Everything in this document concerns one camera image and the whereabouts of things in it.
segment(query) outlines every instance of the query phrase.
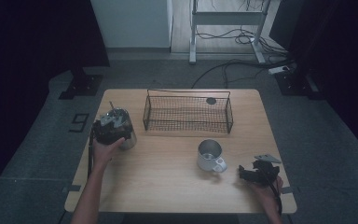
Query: black wire basket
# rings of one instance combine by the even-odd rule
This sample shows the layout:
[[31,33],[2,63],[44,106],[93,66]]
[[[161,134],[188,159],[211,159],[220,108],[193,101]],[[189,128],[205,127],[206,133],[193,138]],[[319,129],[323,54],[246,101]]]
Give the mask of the black wire basket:
[[230,133],[229,91],[147,90],[144,125],[147,131]]

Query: cable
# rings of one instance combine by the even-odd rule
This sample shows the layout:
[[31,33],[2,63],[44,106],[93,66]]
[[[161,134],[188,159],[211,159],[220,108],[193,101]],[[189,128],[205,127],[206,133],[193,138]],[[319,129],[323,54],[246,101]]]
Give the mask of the cable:
[[[269,55],[268,56],[268,62],[269,63],[273,63],[272,61],[271,61],[271,58],[281,58],[282,56],[281,55]],[[293,66],[290,66],[290,65],[286,65],[286,66],[288,66],[289,68],[291,68],[291,69],[295,69]]]
[[92,170],[92,153],[93,153],[92,142],[93,141],[94,141],[94,130],[91,129],[91,131],[89,132],[89,165],[87,169],[87,178],[90,177],[91,170]]
[[232,65],[232,64],[243,64],[243,65],[248,65],[248,66],[252,66],[252,67],[257,67],[257,68],[262,68],[262,69],[269,69],[269,68],[273,68],[273,67],[279,67],[279,66],[284,66],[287,65],[289,63],[292,63],[294,60],[292,59],[286,59],[286,60],[282,60],[280,62],[277,63],[271,63],[271,64],[262,64],[262,63],[251,63],[248,61],[243,61],[243,60],[230,60],[227,63],[222,63],[222,64],[218,64],[217,66],[214,66],[210,69],[208,69],[206,72],[204,72],[200,77],[197,78],[197,80],[193,83],[193,85],[191,86],[191,89],[194,89],[194,87],[196,86],[196,84],[203,78],[205,77],[209,72],[213,71],[216,68],[222,67],[222,72],[223,72],[223,80],[224,80],[224,85],[226,86],[229,82],[233,82],[233,81],[228,81],[227,80],[227,74],[225,73],[225,69],[227,69],[228,66]]
[[214,38],[221,38],[221,39],[230,39],[230,38],[237,38],[238,36],[235,35],[235,36],[225,36],[225,35],[228,35],[232,32],[235,32],[235,31],[240,31],[241,29],[234,29],[234,30],[230,30],[228,31],[227,33],[225,34],[222,34],[222,35],[210,35],[210,34],[203,34],[203,33],[199,33],[199,31],[197,30],[197,35],[201,38],[201,39],[214,39]]
[[65,214],[66,214],[66,210],[63,209],[63,213],[62,213],[62,215],[61,215],[61,217],[60,217],[60,220],[58,220],[58,224],[61,224],[61,223],[62,223],[62,220],[63,220],[63,217],[65,216]]
[[262,10],[263,10],[263,6],[264,6],[264,1],[265,1],[265,0],[262,0],[262,1],[261,1],[261,4],[258,5],[258,6],[256,6],[255,4],[257,3],[257,0],[255,0],[254,5],[253,5],[252,7],[250,7],[250,0],[249,0],[246,10],[248,11],[248,10],[249,10],[249,7],[250,7],[250,8],[253,9],[254,11],[257,10],[258,8],[260,8],[260,11],[262,11]]
[[240,7],[238,8],[238,10],[237,10],[237,11],[240,11],[241,7],[245,4],[245,2],[246,2],[246,1],[248,1],[248,2],[249,2],[250,0],[243,0],[243,3],[240,5]]
[[[252,33],[250,31],[242,29],[242,26],[241,26],[240,30],[241,30],[241,36],[246,36],[248,38],[255,36],[255,33]],[[267,42],[267,40],[272,42],[272,40],[266,39],[266,38],[264,38],[262,36],[260,36],[260,38],[259,38],[259,43],[260,43],[260,45],[262,46],[262,48],[263,48],[263,50],[265,52],[273,53],[273,54],[279,54],[279,55],[282,55],[282,56],[287,55],[287,50],[286,49],[273,47]],[[236,42],[239,43],[239,44],[248,44],[247,42],[242,43],[240,38],[236,39]]]
[[251,5],[251,0],[248,0],[246,3],[246,11],[249,11],[249,6]]
[[230,80],[228,81],[227,83],[231,83],[231,82],[236,82],[236,81],[239,81],[239,80],[244,80],[244,79],[248,79],[248,78],[256,78],[257,75],[259,75],[262,71],[266,70],[267,68],[262,68],[260,69],[258,72],[256,72],[252,77],[240,77],[240,78],[237,78],[237,79],[234,79],[234,80]]
[[281,200],[281,196],[280,193],[277,191],[278,188],[278,181],[276,181],[277,183],[277,188],[274,187],[274,185],[271,183],[271,181],[269,181],[269,178],[267,177],[267,174],[264,173],[264,171],[262,169],[259,169],[259,171],[261,172],[261,174],[263,174],[263,176],[266,178],[266,180],[268,181],[269,187],[272,189],[272,192],[275,195],[275,200],[277,201],[278,204],[278,213],[281,216],[282,215],[282,200]]
[[214,10],[217,11],[216,7],[213,5],[213,0],[211,0],[211,4],[212,4],[212,7],[214,8]]

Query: black cable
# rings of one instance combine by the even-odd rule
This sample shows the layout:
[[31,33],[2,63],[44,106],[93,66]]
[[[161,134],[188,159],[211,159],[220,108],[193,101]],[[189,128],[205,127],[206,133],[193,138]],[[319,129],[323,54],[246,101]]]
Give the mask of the black cable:
[[63,217],[65,216],[65,214],[66,214],[66,210],[63,209],[63,213],[62,213],[62,215],[61,215],[61,217],[60,217],[60,220],[58,220],[58,224],[61,224],[61,223],[62,223],[62,220],[63,220]]
[[240,11],[241,7],[245,4],[246,1],[249,1],[249,0],[243,0],[243,3],[240,5],[240,7],[238,8],[237,11]]
[[282,56],[282,55],[269,55],[268,56],[268,62],[269,63],[273,63],[272,61],[271,61],[271,58],[281,58],[281,57],[284,57],[284,56]]
[[208,71],[204,72],[199,78],[197,78],[197,80],[191,86],[191,89],[194,89],[194,87],[196,86],[197,82],[199,82],[209,72],[213,71],[216,68],[222,67],[222,66],[223,66],[223,69],[224,69],[224,66],[227,66],[227,65],[243,64],[243,65],[248,65],[248,66],[257,67],[257,68],[269,69],[269,68],[273,68],[273,67],[284,66],[284,65],[287,65],[287,64],[292,63],[292,62],[293,62],[292,59],[286,59],[286,60],[282,60],[280,62],[271,63],[271,64],[251,63],[251,62],[243,61],[243,60],[230,60],[228,63],[222,63],[222,64],[219,64],[217,66],[214,66],[214,67],[208,69]]
[[234,80],[230,80],[228,81],[227,83],[231,83],[231,82],[236,82],[236,81],[239,81],[239,80],[244,80],[244,79],[248,79],[248,78],[257,78],[257,75],[259,75],[262,71],[266,70],[267,68],[262,68],[260,69],[258,72],[256,72],[252,77],[240,77],[240,78],[237,78],[237,79],[234,79]]
[[214,8],[215,11],[217,11],[216,7],[213,5],[213,0],[211,0],[212,3],[212,7]]
[[248,2],[246,4],[247,4],[246,11],[249,11],[249,6],[251,5],[251,0],[248,0]]
[[278,181],[276,181],[277,182],[277,188],[275,189],[274,185],[271,183],[271,181],[269,181],[269,178],[267,177],[267,174],[264,173],[264,171],[262,169],[259,169],[259,171],[266,178],[266,180],[268,181],[269,187],[272,189],[272,192],[275,195],[275,201],[277,201],[277,204],[278,204],[278,214],[281,216],[282,215],[282,200],[281,200],[280,193],[277,191],[277,189],[279,189],[278,188]]
[[[194,1],[196,1],[195,3],[196,3],[196,11],[197,11],[199,1],[198,0],[194,0]],[[262,0],[261,7],[264,6],[264,1],[265,0]],[[247,0],[247,9],[246,10],[249,9],[249,6],[250,6],[250,0]],[[190,7],[190,9],[189,9],[190,13],[192,13],[191,1],[189,1],[189,7]],[[235,32],[235,31],[240,31],[241,33],[239,35],[235,35],[235,36],[225,36],[225,35],[231,34],[232,32]],[[240,27],[240,29],[234,29],[234,30],[228,31],[228,32],[226,32],[226,33],[224,33],[222,35],[211,35],[211,34],[200,33],[199,30],[198,30],[198,27],[196,26],[196,34],[201,39],[214,39],[214,38],[230,39],[230,38],[234,38],[235,42],[237,44],[252,44],[250,38],[255,36],[255,33],[243,30],[242,26]],[[271,46],[267,42],[267,40],[265,38],[263,38],[262,36],[259,37],[259,43],[260,43],[260,45],[262,46],[262,48],[263,48],[263,50],[265,52],[271,53],[271,54],[281,55],[283,57],[287,57],[287,51],[285,49],[276,48],[276,47]]]
[[89,166],[87,170],[87,178],[89,178],[92,170],[92,142],[94,141],[94,131],[91,128],[91,132],[89,132]]
[[228,83],[229,82],[233,82],[233,81],[228,81],[227,69],[228,69],[228,67],[230,65],[234,64],[234,62],[239,62],[240,63],[241,60],[232,59],[232,60],[228,61],[225,66],[222,67],[223,85],[224,85],[225,89],[228,89]]
[[256,9],[258,9],[259,7],[261,7],[260,8],[260,11],[262,11],[263,10],[263,6],[264,6],[264,1],[265,0],[262,0],[261,1],[261,4],[260,5],[258,5],[258,7],[255,5],[256,3],[257,3],[257,0],[255,0],[255,3],[254,3],[254,5],[252,6],[252,7],[250,7],[250,0],[248,0],[248,3],[247,3],[247,8],[246,8],[246,10],[248,11],[249,10],[249,7],[250,8],[252,8],[254,11],[256,10]]

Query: table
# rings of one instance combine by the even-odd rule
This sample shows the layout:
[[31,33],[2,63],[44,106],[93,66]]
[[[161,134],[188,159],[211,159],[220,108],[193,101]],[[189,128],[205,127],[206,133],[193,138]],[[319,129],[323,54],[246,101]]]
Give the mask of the table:
[[[228,90],[234,125],[231,133],[149,132],[143,124],[146,90],[107,90],[97,112],[114,106],[129,111],[137,144],[129,150],[119,150],[107,166],[103,177],[100,211],[120,213],[191,213],[245,214],[263,210],[251,189],[239,179],[238,166],[253,168],[254,156],[270,154],[281,159],[269,121],[256,90]],[[223,173],[202,171],[197,165],[197,148],[204,139],[212,138],[223,149],[227,170]],[[283,186],[289,181],[282,164]],[[87,181],[88,143],[73,181],[79,191],[70,191],[65,203],[69,212]],[[282,212],[296,211],[293,193],[282,195]]]

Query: metal rack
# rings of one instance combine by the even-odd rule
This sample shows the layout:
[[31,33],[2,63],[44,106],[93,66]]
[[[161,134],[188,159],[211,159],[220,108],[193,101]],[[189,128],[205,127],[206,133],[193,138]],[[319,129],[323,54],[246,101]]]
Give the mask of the metal rack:
[[196,62],[196,28],[197,25],[256,25],[255,37],[251,38],[252,48],[259,63],[265,63],[259,39],[269,11],[270,0],[266,0],[262,11],[246,12],[198,12],[197,1],[193,1],[191,13],[190,63]]
[[145,130],[230,133],[234,119],[229,95],[229,91],[147,90]]

